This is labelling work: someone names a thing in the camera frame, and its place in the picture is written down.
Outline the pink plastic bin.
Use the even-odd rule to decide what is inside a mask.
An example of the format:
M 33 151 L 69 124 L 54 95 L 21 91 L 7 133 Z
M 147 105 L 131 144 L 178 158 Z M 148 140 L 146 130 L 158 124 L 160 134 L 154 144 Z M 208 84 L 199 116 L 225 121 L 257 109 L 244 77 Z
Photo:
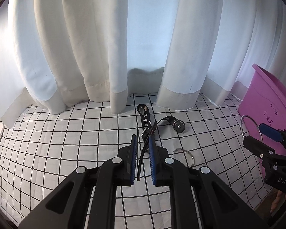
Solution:
M 239 114 L 249 115 L 260 125 L 265 123 L 274 129 L 286 129 L 286 87 L 273 74 L 254 64 L 250 86 L 238 108 Z M 253 129 L 252 137 L 260 139 L 257 128 L 248 119 L 245 126 Z

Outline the silver bangle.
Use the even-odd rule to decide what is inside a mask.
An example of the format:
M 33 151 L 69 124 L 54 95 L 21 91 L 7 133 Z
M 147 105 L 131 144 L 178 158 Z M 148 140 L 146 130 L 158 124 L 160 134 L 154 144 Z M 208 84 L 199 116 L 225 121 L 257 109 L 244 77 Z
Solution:
M 255 125 L 255 127 L 257 128 L 258 134 L 260 136 L 260 140 L 263 143 L 264 140 L 263 140 L 263 137 L 262 137 L 261 130 L 260 130 L 258 124 L 255 122 L 255 120 L 252 117 L 250 117 L 249 115 L 242 115 L 241 118 L 240 118 L 240 131 L 241 131 L 242 138 L 245 139 L 245 132 L 244 132 L 244 129 L 243 129 L 244 119 L 245 118 L 248 118 Z M 248 134 L 250 134 L 250 135 L 257 134 L 257 133 L 253 133 L 253 129 L 252 129 L 251 126 L 246 126 L 246 129 L 247 129 Z
M 188 168 L 192 168 L 195 165 L 194 156 L 186 149 L 176 148 L 173 150 L 173 158 L 180 160 Z

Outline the black hair pin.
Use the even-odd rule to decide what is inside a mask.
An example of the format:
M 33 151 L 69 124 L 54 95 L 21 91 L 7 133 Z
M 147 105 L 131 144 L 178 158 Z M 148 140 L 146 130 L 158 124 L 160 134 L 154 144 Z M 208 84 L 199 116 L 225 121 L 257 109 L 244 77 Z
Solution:
M 137 177 L 136 177 L 137 181 L 140 181 L 140 173 L 141 173 L 141 167 L 143 164 L 144 154 L 148 151 L 149 140 L 151 139 L 151 136 L 154 134 L 156 128 L 157 128 L 157 122 L 154 122 L 154 124 L 147 130 L 147 134 L 145 134 L 144 146 L 142 148 L 140 158 L 139 158 L 139 163 L 138 163 L 138 171 L 137 171 Z

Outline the white curtain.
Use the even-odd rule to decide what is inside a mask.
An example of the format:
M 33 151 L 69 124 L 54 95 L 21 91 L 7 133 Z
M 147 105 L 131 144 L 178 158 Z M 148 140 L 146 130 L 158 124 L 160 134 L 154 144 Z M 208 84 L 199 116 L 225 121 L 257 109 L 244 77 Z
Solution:
M 0 0 L 0 122 L 36 103 L 122 112 L 130 94 L 187 110 L 243 98 L 257 64 L 286 86 L 284 0 Z

